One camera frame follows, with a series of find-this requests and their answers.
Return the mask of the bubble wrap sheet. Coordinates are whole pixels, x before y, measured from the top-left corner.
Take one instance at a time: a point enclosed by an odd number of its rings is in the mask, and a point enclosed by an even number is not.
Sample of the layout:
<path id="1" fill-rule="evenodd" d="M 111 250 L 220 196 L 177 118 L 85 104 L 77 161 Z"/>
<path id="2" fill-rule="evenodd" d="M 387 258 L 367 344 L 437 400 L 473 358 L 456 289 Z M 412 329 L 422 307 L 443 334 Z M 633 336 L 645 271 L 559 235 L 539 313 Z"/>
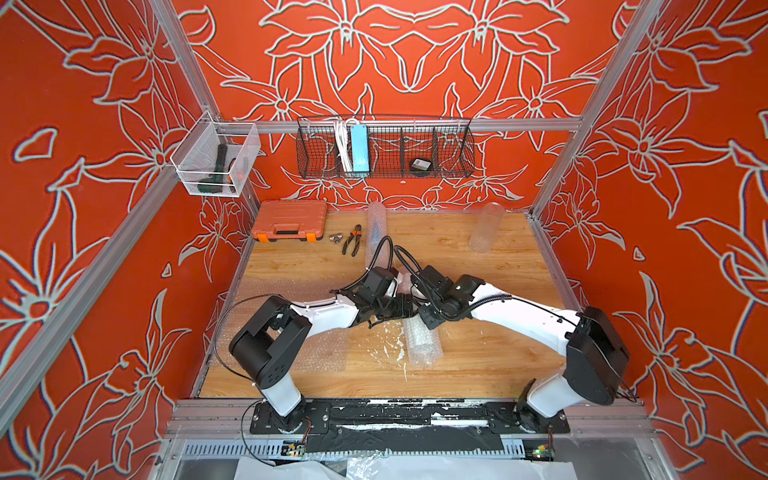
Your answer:
<path id="1" fill-rule="evenodd" d="M 319 297 L 320 281 L 278 279 L 247 283 L 235 279 L 226 297 L 210 343 L 211 355 L 230 373 L 250 382 L 275 384 L 288 373 L 304 342 L 328 330 L 350 327 L 355 304 L 339 292 Z M 228 351 L 241 366 L 229 366 L 219 354 L 219 338 L 229 314 L 238 306 L 262 299 L 264 311 L 255 312 L 232 337 Z"/>

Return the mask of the bubble wrap roll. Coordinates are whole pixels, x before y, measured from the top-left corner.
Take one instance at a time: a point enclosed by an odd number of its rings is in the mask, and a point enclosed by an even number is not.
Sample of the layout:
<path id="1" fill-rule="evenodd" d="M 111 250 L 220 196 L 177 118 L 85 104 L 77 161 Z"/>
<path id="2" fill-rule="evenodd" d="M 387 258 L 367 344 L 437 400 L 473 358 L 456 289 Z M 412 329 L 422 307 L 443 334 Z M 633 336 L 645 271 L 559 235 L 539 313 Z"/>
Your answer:
<path id="1" fill-rule="evenodd" d="M 409 363 L 415 367 L 433 366 L 444 355 L 439 334 L 427 328 L 420 316 L 403 320 Z"/>

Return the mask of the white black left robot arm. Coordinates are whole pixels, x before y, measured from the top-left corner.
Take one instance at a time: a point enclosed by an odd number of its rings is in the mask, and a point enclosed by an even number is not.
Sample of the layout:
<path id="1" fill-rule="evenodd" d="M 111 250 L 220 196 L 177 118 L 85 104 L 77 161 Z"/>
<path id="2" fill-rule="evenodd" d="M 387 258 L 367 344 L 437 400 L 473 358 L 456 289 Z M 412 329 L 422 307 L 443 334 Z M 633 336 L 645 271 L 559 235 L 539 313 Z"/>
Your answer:
<path id="1" fill-rule="evenodd" d="M 229 353 L 278 417 L 295 417 L 303 411 L 304 397 L 290 369 L 305 341 L 331 330 L 413 316 L 413 295 L 401 291 L 400 284 L 395 269 L 373 267 L 327 300 L 300 304 L 271 295 L 230 341 Z"/>

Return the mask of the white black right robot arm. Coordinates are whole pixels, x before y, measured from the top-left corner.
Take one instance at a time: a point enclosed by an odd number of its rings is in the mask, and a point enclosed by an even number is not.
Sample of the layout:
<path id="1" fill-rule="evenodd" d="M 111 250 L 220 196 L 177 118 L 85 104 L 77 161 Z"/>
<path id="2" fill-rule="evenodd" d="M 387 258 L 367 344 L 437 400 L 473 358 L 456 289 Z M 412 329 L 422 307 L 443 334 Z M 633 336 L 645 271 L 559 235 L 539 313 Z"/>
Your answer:
<path id="1" fill-rule="evenodd" d="M 479 277 L 463 275 L 453 281 L 431 266 L 413 273 L 411 282 L 428 329 L 472 318 L 535 340 L 565 359 L 560 371 L 526 386 L 516 404 L 521 422 L 549 420 L 581 402 L 608 406 L 619 396 L 630 354 L 602 310 L 558 309 Z"/>

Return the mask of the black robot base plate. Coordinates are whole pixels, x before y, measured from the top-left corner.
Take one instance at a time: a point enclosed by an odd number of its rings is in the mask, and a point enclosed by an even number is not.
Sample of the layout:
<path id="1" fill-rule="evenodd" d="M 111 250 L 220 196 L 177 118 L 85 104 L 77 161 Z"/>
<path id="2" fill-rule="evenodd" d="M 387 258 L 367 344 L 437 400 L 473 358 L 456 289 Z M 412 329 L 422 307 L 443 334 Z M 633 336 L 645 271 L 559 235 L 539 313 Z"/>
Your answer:
<path id="1" fill-rule="evenodd" d="M 513 400 L 315 398 L 299 404 L 285 420 L 267 403 L 250 417 L 252 434 L 325 434 L 334 428 L 358 430 L 454 427 L 488 429 L 496 434 L 567 434 L 564 412 L 550 419 L 518 409 Z"/>

